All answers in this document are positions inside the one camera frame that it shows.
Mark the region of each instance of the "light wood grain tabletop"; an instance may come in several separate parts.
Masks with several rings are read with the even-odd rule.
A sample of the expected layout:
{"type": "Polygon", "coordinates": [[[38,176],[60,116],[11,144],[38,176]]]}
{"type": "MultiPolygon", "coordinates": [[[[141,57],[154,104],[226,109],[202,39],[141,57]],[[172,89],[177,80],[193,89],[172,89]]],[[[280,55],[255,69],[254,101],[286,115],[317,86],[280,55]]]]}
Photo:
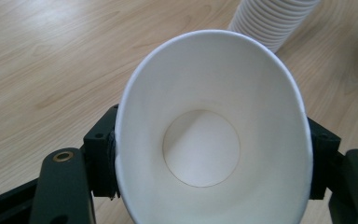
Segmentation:
{"type": "MultiPolygon", "coordinates": [[[[82,138],[138,63],[177,35],[227,29],[239,0],[0,0],[0,194],[82,138]]],[[[358,1],[322,0],[277,52],[308,116],[358,148],[358,1]]],[[[310,201],[302,223],[331,223],[310,201]]],[[[96,198],[98,223],[132,223],[121,199],[96,198]]]]}

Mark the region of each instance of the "wooden surface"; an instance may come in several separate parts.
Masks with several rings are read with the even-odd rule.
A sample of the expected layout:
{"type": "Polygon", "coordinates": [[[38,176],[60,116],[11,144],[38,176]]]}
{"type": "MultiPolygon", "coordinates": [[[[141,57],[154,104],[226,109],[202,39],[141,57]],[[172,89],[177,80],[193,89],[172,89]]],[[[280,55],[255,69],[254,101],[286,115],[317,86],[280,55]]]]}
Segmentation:
{"type": "MultiPolygon", "coordinates": [[[[0,194],[82,137],[120,100],[132,71],[164,41],[226,29],[239,1],[0,1],[0,194]]],[[[322,0],[278,51],[309,117],[358,147],[358,1],[322,0]]],[[[331,223],[326,200],[302,223],[331,223]]],[[[119,199],[95,199],[98,223],[132,223],[119,199]]]]}

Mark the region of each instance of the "white paper cup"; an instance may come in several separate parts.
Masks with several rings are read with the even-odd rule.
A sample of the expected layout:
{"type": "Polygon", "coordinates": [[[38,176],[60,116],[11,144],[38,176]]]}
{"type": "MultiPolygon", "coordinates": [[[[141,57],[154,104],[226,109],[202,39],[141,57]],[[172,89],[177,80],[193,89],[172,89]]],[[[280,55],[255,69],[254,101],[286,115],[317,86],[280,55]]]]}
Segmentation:
{"type": "Polygon", "coordinates": [[[242,0],[228,30],[248,35],[276,52],[319,0],[242,0]]]}
{"type": "Polygon", "coordinates": [[[180,35],[132,74],[116,172],[135,223],[299,223],[310,130],[283,63],[229,31],[180,35]]]}

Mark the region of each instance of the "ribbed white cup stack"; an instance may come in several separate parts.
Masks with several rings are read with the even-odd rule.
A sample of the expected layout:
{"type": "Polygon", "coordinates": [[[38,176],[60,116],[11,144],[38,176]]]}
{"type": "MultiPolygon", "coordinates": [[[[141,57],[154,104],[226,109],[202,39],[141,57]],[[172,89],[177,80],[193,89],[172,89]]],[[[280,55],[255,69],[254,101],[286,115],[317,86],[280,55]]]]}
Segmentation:
{"type": "Polygon", "coordinates": [[[276,52],[320,0],[242,0],[228,30],[276,52]]]}

